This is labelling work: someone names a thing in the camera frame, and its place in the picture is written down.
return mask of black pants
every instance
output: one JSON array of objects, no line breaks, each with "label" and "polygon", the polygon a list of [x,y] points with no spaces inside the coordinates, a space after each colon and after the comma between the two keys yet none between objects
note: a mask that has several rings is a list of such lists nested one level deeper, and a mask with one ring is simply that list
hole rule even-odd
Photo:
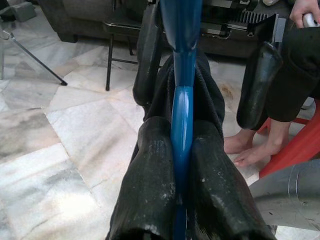
[{"label": "black pants", "polygon": [[283,66],[268,91],[258,130],[268,117],[291,122],[307,97],[320,98],[320,27],[293,29],[283,39]]}]

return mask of bare foot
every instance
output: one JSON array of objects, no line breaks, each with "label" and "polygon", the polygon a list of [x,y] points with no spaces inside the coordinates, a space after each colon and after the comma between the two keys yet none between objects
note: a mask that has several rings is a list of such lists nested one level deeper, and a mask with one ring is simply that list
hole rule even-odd
[{"label": "bare foot", "polygon": [[242,129],[234,136],[224,138],[224,151],[226,154],[239,154],[252,148],[255,131]]},{"label": "bare foot", "polygon": [[288,142],[289,141],[287,139],[283,143],[277,144],[266,142],[262,145],[247,149],[240,153],[240,155],[234,160],[234,164],[237,167],[245,167],[259,162],[265,157],[279,153]]}]

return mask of black cushion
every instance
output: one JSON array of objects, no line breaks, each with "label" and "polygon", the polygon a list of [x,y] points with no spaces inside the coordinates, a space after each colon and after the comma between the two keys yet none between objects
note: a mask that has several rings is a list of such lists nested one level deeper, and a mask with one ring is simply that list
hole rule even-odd
[{"label": "black cushion", "polygon": [[111,34],[139,36],[141,22],[127,16],[125,6],[117,8],[104,22],[105,29]]}]

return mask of marble floor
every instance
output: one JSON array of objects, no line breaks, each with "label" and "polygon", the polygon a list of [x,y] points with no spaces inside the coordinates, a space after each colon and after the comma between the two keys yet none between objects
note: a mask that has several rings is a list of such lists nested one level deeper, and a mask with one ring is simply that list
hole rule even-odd
[{"label": "marble floor", "polygon": [[[105,92],[107,42],[61,42],[39,7],[36,13],[17,23],[13,33],[68,86],[3,42],[0,240],[103,240],[143,122],[132,95],[137,66],[114,62],[111,90]],[[114,56],[135,60],[121,44]],[[223,131],[230,136],[239,130],[236,111],[245,63],[217,58],[210,66],[225,98]],[[290,133],[300,128],[293,125]],[[263,140],[258,136],[255,143]],[[240,169],[248,184],[258,179],[261,167]],[[279,227],[276,236],[320,240],[318,232],[288,227]]]}]

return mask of black foam pad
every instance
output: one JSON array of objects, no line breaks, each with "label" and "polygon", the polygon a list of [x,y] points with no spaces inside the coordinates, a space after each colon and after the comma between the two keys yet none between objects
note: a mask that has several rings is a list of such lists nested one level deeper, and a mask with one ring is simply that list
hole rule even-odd
[{"label": "black foam pad", "polygon": [[253,129],[257,126],[269,87],[282,63],[278,49],[268,42],[264,42],[249,58],[236,116],[241,128]]}]

